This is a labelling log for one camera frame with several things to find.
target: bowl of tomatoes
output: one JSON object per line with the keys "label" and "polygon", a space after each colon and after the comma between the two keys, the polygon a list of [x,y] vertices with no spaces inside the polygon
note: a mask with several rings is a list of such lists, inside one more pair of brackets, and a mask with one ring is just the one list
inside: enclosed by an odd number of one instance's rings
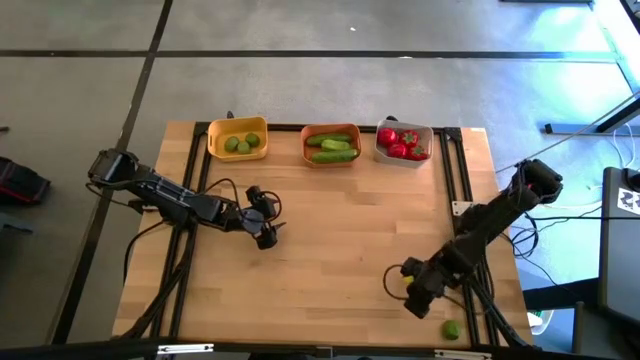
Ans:
{"label": "bowl of tomatoes", "polygon": [[375,161],[419,168],[432,153],[433,130],[430,127],[400,122],[393,116],[378,123]]}

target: white sticker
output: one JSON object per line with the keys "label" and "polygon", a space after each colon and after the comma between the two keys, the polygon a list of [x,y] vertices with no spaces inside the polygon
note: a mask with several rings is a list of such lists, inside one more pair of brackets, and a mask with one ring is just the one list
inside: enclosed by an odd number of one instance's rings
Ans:
{"label": "white sticker", "polygon": [[640,215],[640,193],[618,189],[618,208]]}

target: green lime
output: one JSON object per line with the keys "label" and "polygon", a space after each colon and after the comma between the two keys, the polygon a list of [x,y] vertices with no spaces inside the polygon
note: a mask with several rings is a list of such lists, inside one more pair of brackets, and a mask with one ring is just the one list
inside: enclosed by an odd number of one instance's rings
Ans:
{"label": "green lime", "polygon": [[447,320],[442,324],[442,336],[447,340],[457,340],[460,337],[460,325],[455,320]]}
{"label": "green lime", "polygon": [[251,153],[251,145],[249,145],[246,141],[241,141],[238,144],[238,153],[240,154],[250,154]]}
{"label": "green lime", "polygon": [[244,141],[248,142],[251,147],[257,147],[260,145],[260,138],[254,133],[248,133],[247,136],[245,136]]}
{"label": "green lime", "polygon": [[226,152],[236,151],[236,147],[238,147],[239,142],[240,140],[237,137],[235,136],[229,137],[227,141],[224,142],[224,151]]}

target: red object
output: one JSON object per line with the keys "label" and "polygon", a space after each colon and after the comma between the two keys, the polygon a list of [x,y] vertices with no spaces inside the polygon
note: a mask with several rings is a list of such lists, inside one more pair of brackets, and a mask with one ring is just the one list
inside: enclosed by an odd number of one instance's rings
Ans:
{"label": "red object", "polygon": [[387,155],[402,159],[407,156],[407,147],[403,144],[393,144],[387,149]]}
{"label": "red object", "polygon": [[409,148],[406,158],[414,161],[426,160],[429,158],[429,153],[427,153],[427,151],[422,146],[416,145]]}
{"label": "red object", "polygon": [[407,147],[412,147],[418,144],[418,140],[420,140],[420,135],[413,130],[407,130],[400,134],[400,143],[404,144]]}
{"label": "red object", "polygon": [[398,133],[390,128],[378,130],[378,144],[389,147],[398,142]]}

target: table leg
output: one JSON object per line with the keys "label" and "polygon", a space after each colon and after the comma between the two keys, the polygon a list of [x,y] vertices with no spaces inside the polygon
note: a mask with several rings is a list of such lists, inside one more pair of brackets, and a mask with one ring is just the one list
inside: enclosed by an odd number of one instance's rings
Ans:
{"label": "table leg", "polygon": [[596,306],[598,304],[598,278],[530,289],[522,293],[527,310],[569,308],[578,301],[584,302],[587,306]]}

